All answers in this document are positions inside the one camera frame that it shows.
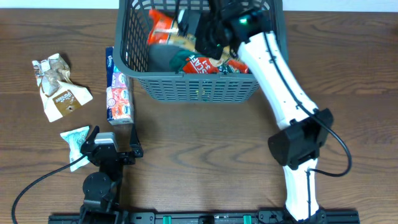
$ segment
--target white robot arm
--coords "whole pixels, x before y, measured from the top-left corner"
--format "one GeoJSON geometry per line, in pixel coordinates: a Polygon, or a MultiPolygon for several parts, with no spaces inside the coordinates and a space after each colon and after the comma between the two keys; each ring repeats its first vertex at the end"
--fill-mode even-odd
{"type": "MultiPolygon", "coordinates": [[[[259,33],[250,37],[249,43],[239,46],[239,58],[250,68],[253,75],[268,99],[274,112],[279,129],[283,130],[291,125],[292,120],[297,122],[308,118],[293,99],[279,72],[284,76],[293,94],[302,102],[302,105],[311,112],[317,110],[316,104],[300,88],[292,72],[283,59],[278,48],[275,35],[270,33],[259,33]]],[[[310,207],[308,206],[307,171],[314,169],[317,159],[310,159],[292,170],[289,166],[283,166],[287,188],[286,209],[296,220],[305,220],[308,214],[314,215],[319,205],[315,199],[315,175],[309,178],[310,184],[310,207]]]]}

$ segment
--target black cable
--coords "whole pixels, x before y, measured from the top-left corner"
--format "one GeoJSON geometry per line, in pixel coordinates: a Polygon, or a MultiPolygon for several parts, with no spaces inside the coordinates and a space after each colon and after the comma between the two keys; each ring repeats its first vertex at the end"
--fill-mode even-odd
{"type": "Polygon", "coordinates": [[[263,32],[264,34],[264,38],[266,41],[266,45],[268,48],[268,52],[269,55],[271,56],[271,60],[275,66],[275,69],[277,70],[280,79],[283,81],[284,85],[286,86],[286,89],[289,91],[289,93],[292,95],[293,100],[297,103],[297,106],[300,107],[301,110],[303,110],[306,114],[309,115],[309,117],[311,117],[315,122],[317,122],[322,128],[324,128],[325,130],[327,130],[343,147],[346,155],[347,155],[347,159],[348,159],[348,165],[347,168],[344,172],[340,173],[340,174],[334,174],[334,173],[330,173],[330,172],[326,172],[323,170],[319,170],[319,169],[312,169],[312,168],[308,168],[308,170],[306,170],[307,173],[307,190],[308,190],[308,221],[310,221],[311,218],[311,190],[310,190],[310,171],[314,171],[317,172],[319,174],[323,174],[323,175],[327,175],[329,177],[342,177],[344,175],[346,175],[347,173],[349,173],[349,171],[351,170],[351,167],[353,165],[353,158],[351,157],[351,153],[349,152],[349,149],[347,147],[347,145],[344,143],[344,141],[339,137],[339,135],[337,135],[331,128],[329,128],[327,125],[324,124],[324,122],[322,120],[320,120],[319,118],[317,118],[316,115],[312,114],[311,112],[309,112],[302,104],[302,102],[295,96],[294,92],[292,91],[292,89],[289,87],[289,84],[287,84],[282,72],[280,71],[278,64],[276,63],[276,57],[272,54],[272,50],[270,48],[269,42],[268,42],[268,38],[267,38],[267,34],[265,32],[263,32]]]}
{"type": "Polygon", "coordinates": [[[16,216],[15,216],[15,211],[16,211],[16,208],[17,208],[17,204],[18,204],[19,200],[21,199],[21,197],[22,197],[31,187],[33,187],[35,184],[39,183],[41,180],[44,180],[45,178],[47,178],[47,177],[49,177],[49,176],[51,176],[51,175],[53,175],[53,174],[56,174],[57,172],[63,171],[64,169],[67,169],[67,168],[69,168],[69,167],[75,165],[77,162],[79,162],[80,160],[82,160],[84,157],[86,157],[86,156],[83,155],[83,156],[81,156],[79,159],[77,159],[77,160],[75,160],[75,161],[69,163],[68,165],[63,166],[63,167],[61,167],[61,168],[59,168],[59,169],[57,169],[57,170],[54,170],[54,171],[52,171],[52,172],[49,172],[48,174],[45,174],[44,176],[38,178],[37,180],[35,180],[35,181],[33,181],[31,184],[29,184],[24,190],[22,190],[22,191],[19,193],[18,197],[15,198],[15,201],[14,201],[14,203],[12,204],[12,209],[11,209],[11,218],[12,218],[12,222],[13,222],[14,224],[18,224],[17,218],[16,218],[16,216]]]}
{"type": "Polygon", "coordinates": [[[311,218],[311,189],[310,189],[310,171],[305,172],[307,174],[307,193],[308,193],[308,220],[311,218]]]}
{"type": "Polygon", "coordinates": [[[178,23],[178,12],[180,10],[180,1],[181,0],[176,0],[176,2],[175,2],[175,12],[174,12],[174,21],[177,23],[178,29],[181,29],[180,24],[178,23]]]}

